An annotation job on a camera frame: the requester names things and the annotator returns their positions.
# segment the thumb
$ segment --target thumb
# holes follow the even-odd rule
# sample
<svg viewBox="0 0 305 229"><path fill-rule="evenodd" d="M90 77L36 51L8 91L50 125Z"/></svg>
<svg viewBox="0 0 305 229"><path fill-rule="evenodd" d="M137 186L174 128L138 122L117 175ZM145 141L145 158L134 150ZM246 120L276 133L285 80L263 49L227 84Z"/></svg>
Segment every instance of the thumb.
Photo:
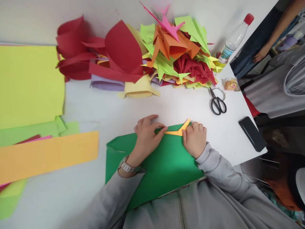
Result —
<svg viewBox="0 0 305 229"><path fill-rule="evenodd" d="M160 132L155 136L155 139L160 142L161 139L163 138L165 132L167 131L168 127L164 127Z"/></svg>
<svg viewBox="0 0 305 229"><path fill-rule="evenodd" d="M183 136L183 145L186 146L186 131L182 130L182 136Z"/></svg>

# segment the bottle label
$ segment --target bottle label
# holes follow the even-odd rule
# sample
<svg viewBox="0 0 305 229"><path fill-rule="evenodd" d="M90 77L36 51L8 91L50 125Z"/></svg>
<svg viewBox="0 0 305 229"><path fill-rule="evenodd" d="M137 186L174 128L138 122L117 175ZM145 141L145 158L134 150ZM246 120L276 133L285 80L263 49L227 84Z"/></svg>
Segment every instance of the bottle label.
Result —
<svg viewBox="0 0 305 229"><path fill-rule="evenodd" d="M220 51L220 56L218 57L219 62L226 63L230 56L233 54L234 50L228 49L226 45L223 46Z"/></svg>

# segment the zipper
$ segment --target zipper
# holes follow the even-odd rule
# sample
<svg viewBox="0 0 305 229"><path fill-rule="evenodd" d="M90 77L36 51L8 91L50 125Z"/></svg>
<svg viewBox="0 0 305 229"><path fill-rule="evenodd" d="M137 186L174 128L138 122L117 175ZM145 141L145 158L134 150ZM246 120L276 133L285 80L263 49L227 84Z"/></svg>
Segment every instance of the zipper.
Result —
<svg viewBox="0 0 305 229"><path fill-rule="evenodd" d="M182 202L182 198L181 198L179 190L177 191L177 195L178 195L178 203L179 203L179 209L180 209L180 219L181 219L182 229L186 229L186 221L185 221L184 210L183 210L183 202Z"/></svg>

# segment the scissors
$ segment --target scissors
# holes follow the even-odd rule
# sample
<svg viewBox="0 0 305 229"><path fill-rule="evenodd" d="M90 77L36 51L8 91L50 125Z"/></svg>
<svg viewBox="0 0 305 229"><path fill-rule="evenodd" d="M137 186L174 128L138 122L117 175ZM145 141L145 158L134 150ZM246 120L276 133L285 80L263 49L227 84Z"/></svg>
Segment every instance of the scissors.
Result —
<svg viewBox="0 0 305 229"><path fill-rule="evenodd" d="M227 106L225 102L219 98L218 96L216 97L212 88L210 88L212 100L211 100L211 110L215 115L220 115L221 113L226 113L227 112Z"/></svg>

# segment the red bottle cap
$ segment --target red bottle cap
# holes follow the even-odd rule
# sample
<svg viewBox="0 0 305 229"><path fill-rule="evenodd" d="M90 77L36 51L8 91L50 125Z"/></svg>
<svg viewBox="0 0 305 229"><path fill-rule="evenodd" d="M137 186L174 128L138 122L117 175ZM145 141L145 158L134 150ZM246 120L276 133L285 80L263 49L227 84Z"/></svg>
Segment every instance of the red bottle cap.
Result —
<svg viewBox="0 0 305 229"><path fill-rule="evenodd" d="M247 14L247 16L244 19L244 22L248 25L250 25L254 20L254 16L252 14Z"/></svg>

